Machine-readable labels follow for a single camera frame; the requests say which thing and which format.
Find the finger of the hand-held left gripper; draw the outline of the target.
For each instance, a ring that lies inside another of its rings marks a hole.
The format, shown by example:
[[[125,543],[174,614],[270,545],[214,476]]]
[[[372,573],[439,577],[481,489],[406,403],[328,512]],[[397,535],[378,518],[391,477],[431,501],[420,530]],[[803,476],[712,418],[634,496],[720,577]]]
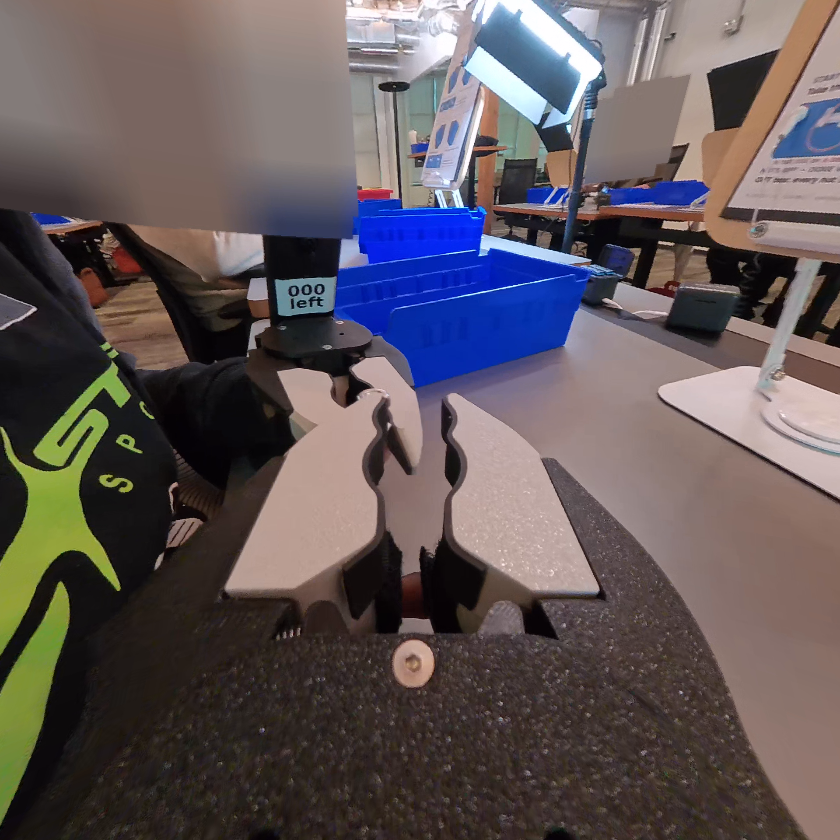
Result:
[[[346,406],[336,400],[329,373],[291,368],[279,371],[279,383],[290,407],[288,421],[296,442],[317,427],[338,426],[347,420]]]
[[[387,358],[365,358],[350,367],[351,379],[362,390],[388,396],[387,445],[407,474],[416,472],[422,457],[424,433],[417,395],[411,384]]]

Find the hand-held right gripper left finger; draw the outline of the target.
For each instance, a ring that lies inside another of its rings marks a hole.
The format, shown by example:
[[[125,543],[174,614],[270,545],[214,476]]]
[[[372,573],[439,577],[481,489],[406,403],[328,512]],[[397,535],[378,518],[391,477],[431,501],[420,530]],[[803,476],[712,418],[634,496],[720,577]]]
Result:
[[[389,396],[363,392],[286,453],[224,585],[231,599],[281,599],[303,614],[336,606],[375,628],[385,582],[383,471]]]

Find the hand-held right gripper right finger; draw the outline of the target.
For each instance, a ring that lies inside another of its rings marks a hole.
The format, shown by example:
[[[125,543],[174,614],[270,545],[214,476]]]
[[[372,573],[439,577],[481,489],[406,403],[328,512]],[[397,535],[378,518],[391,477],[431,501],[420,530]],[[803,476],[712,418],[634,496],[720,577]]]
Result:
[[[442,536],[431,555],[431,621],[479,626],[499,602],[591,600],[600,582],[548,467],[520,434],[462,395],[442,401]]]

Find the blue plastic box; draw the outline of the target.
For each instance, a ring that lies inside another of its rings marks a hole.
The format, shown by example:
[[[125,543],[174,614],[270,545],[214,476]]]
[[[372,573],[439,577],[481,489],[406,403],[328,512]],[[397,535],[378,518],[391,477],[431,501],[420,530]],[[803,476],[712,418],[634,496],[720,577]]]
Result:
[[[590,272],[492,249],[339,270],[335,313],[406,357],[417,386],[565,344]]]

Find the person's left forearm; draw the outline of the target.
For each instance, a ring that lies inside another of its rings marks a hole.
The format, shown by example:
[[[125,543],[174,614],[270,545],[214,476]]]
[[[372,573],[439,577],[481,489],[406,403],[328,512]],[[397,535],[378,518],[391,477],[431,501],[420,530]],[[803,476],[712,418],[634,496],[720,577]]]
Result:
[[[220,490],[237,459],[246,458],[258,469],[294,443],[286,418],[266,413],[245,357],[167,370],[137,369],[129,380],[148,398],[174,450]]]

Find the black floor lamp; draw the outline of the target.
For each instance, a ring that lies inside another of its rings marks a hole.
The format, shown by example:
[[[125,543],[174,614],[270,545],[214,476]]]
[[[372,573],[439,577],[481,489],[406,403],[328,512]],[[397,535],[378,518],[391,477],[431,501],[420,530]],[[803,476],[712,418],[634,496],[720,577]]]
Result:
[[[401,203],[403,202],[403,170],[399,118],[399,97],[401,94],[408,91],[409,89],[410,83],[405,80],[386,80],[379,84],[379,90],[386,95],[390,95],[392,100],[392,129],[395,153],[395,183],[397,197]]]

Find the small black device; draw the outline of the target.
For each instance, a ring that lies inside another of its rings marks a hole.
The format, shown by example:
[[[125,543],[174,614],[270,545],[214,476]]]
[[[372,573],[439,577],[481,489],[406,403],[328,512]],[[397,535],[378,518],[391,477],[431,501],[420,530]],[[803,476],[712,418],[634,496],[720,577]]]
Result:
[[[618,284],[625,279],[621,274],[603,266],[583,266],[587,281],[581,302],[590,307],[599,307],[604,300],[612,300]]]

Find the person's black printed shirt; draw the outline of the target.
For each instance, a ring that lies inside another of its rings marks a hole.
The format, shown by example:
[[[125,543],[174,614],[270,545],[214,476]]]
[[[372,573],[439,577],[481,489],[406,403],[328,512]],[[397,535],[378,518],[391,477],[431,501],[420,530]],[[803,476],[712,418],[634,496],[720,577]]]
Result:
[[[175,458],[29,213],[2,211],[2,833],[56,770],[89,643],[153,572]]]

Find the sign on white stand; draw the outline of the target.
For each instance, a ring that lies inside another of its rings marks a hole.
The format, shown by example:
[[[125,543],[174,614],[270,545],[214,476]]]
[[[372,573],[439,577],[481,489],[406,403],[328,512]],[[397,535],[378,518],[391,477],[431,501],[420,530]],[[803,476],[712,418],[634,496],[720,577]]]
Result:
[[[818,270],[838,265],[838,1],[804,3],[710,184],[720,245],[796,259],[762,365],[659,388],[668,405],[839,498],[839,397],[784,371]]]

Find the black office chair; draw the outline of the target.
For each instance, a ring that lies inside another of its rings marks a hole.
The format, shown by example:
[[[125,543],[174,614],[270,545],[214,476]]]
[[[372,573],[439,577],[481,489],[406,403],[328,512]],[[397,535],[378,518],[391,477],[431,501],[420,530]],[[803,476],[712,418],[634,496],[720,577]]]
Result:
[[[529,190],[536,181],[538,159],[506,159],[501,171],[497,204],[527,202]]]

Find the printed poster banner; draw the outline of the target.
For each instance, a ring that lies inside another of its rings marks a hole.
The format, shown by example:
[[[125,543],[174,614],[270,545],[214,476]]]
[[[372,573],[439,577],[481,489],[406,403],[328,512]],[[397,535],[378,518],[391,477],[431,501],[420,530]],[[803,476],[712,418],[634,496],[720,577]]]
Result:
[[[469,7],[460,17],[458,38],[443,82],[423,166],[422,184],[431,190],[456,192],[466,178],[484,107],[480,81],[466,63],[474,21]]]

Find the small black box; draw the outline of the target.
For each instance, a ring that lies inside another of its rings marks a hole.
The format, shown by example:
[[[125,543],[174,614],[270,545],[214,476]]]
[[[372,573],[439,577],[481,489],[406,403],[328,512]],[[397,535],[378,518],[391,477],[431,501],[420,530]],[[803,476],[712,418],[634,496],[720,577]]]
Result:
[[[738,287],[686,283],[677,287],[665,326],[720,334],[728,326],[740,299]]]

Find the wooden office desk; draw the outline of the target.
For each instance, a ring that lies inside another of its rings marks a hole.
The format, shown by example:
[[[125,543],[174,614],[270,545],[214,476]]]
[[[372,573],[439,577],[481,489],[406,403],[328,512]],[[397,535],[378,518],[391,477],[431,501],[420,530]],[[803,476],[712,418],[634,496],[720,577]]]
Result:
[[[549,248],[561,251],[567,211],[558,204],[514,203],[493,206],[493,213],[510,228],[528,231],[527,243],[536,245],[541,233],[551,237]],[[659,244],[708,248],[713,241],[705,229],[704,210],[692,206],[654,204],[602,206],[580,210],[578,224],[606,225],[617,243],[639,247],[632,284],[645,289]]]

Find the row of blue bins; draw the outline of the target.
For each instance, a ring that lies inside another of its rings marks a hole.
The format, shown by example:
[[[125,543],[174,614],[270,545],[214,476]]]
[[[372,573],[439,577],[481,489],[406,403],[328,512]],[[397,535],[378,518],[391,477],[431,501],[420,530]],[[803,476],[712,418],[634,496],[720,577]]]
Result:
[[[569,192],[568,187],[541,186],[528,189],[526,203],[561,203]],[[701,181],[657,182],[649,186],[606,188],[598,193],[609,206],[654,204],[658,206],[687,207],[695,205],[709,193]]]

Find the studio light on stand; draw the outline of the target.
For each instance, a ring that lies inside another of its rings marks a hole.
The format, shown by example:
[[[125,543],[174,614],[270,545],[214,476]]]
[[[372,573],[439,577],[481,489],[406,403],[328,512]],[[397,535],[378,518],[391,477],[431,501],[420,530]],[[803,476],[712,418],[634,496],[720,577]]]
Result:
[[[544,2],[476,2],[471,20],[464,66],[486,88],[546,128],[570,123],[583,107],[561,247],[570,253],[595,111],[606,86],[602,48]]]

